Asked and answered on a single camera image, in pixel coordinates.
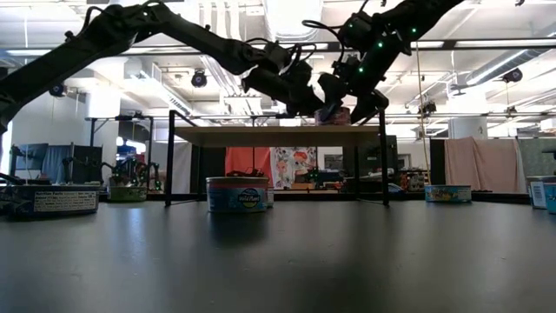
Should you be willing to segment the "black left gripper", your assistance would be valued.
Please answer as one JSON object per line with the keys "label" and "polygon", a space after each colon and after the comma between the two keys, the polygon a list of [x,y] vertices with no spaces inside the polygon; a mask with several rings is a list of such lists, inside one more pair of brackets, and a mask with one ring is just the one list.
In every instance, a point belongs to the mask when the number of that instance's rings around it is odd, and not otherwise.
{"label": "black left gripper", "polygon": [[288,116],[296,116],[298,113],[313,116],[325,103],[314,93],[313,87],[308,85],[312,70],[305,61],[300,61],[283,74],[256,67],[242,79],[242,88],[244,91],[257,90],[285,103]]}

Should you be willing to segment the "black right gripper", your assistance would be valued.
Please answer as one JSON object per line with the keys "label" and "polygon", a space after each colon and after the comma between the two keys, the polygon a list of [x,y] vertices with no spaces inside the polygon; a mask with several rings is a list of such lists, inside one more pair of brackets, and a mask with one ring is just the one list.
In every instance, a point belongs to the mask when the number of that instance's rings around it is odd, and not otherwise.
{"label": "black right gripper", "polygon": [[399,54],[400,47],[396,44],[373,43],[361,56],[350,55],[334,61],[333,73],[323,73],[318,80],[325,95],[323,121],[337,112],[345,96],[356,99],[350,115],[351,124],[376,115],[378,109],[374,90],[384,80],[385,73]]}

